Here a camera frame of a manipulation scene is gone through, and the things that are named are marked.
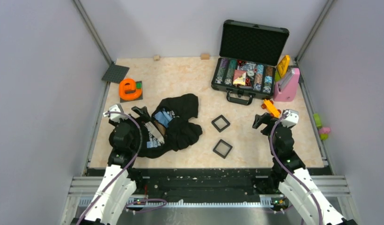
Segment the black printed t-shirt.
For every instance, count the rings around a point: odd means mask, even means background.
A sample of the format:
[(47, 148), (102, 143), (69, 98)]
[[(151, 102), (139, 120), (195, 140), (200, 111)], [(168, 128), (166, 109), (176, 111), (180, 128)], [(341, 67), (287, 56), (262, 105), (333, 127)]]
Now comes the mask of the black printed t-shirt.
[[(189, 93), (163, 99), (151, 115), (147, 112), (140, 113), (136, 121), (142, 125), (143, 146), (138, 156), (158, 158), (168, 151), (183, 150), (195, 144), (203, 133), (202, 127), (189, 119), (197, 118), (198, 111), (199, 99)], [(164, 143), (148, 131), (145, 126), (148, 122), (157, 129), (164, 129)]]

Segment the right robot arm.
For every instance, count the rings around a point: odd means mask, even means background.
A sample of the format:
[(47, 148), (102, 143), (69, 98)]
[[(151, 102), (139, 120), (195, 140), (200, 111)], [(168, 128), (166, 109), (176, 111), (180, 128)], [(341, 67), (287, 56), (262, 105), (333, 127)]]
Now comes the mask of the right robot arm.
[(268, 137), (273, 156), (269, 189), (282, 193), (307, 225), (355, 225), (354, 219), (347, 219), (330, 204), (294, 151), (292, 128), (298, 120), (298, 113), (293, 110), (285, 110), (280, 118), (267, 112), (255, 115), (252, 128), (265, 125), (261, 134)]

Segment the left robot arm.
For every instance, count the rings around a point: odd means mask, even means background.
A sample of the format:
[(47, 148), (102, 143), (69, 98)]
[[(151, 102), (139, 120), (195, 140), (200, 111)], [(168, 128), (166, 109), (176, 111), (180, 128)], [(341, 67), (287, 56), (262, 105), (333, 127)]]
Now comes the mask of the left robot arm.
[(132, 175), (130, 169), (138, 155), (150, 146), (150, 134), (145, 125), (151, 117), (146, 107), (134, 106), (132, 111), (138, 114), (137, 118), (123, 112), (119, 104), (103, 113), (114, 127), (109, 136), (112, 150), (92, 202), (71, 224), (115, 225), (130, 196), (142, 191), (143, 180)]

